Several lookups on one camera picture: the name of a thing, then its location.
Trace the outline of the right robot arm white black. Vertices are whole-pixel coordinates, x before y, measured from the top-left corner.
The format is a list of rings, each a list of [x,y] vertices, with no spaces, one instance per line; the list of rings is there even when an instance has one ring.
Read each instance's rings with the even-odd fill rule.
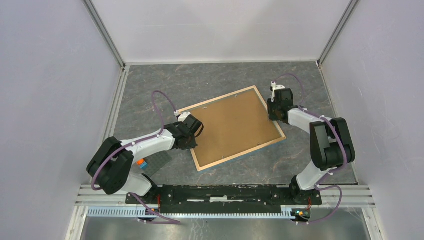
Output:
[[[283,85],[272,86],[270,90],[269,120],[281,121],[309,134],[311,161],[292,179],[288,191],[293,203],[302,204],[309,198],[309,191],[319,189],[324,177],[354,162],[356,151],[344,118],[328,118],[295,105],[292,90]]]

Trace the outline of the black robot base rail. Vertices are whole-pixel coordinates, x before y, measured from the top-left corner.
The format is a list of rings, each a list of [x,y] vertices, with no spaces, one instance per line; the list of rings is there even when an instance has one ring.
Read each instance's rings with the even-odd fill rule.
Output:
[[[162,185],[140,199],[161,214],[276,214],[282,206],[320,206],[318,190],[295,193],[288,185]]]

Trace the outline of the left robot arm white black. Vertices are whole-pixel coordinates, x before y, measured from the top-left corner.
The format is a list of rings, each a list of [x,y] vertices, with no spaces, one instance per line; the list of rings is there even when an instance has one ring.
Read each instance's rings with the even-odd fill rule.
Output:
[[[144,173],[132,171],[140,160],[170,150],[190,150],[197,147],[196,138],[204,124],[190,112],[184,112],[177,121],[159,130],[133,139],[107,138],[87,165],[91,188],[113,195],[119,191],[136,194],[145,204],[157,198],[154,184]]]

